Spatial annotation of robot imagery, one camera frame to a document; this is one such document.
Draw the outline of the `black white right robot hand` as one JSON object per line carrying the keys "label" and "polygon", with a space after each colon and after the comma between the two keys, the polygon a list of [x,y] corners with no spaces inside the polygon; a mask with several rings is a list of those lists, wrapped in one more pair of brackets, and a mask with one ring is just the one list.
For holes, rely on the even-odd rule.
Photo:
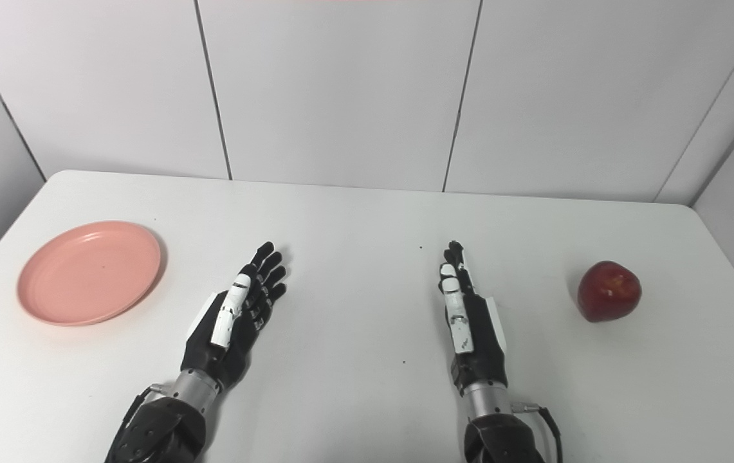
{"label": "black white right robot hand", "polygon": [[476,292],[461,243],[450,241],[443,255],[438,290],[454,352],[452,382],[460,395],[477,383],[507,387],[501,323],[491,314],[487,299]]}

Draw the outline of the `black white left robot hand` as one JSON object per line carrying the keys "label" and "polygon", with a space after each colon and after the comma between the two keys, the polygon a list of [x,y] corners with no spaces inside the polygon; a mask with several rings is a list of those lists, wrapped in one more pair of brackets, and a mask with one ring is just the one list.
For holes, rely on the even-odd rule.
{"label": "black white left robot hand", "polygon": [[190,332],[181,371],[197,371],[228,390],[247,370],[251,349],[284,296],[286,269],[271,241],[260,246],[229,288],[211,296]]}

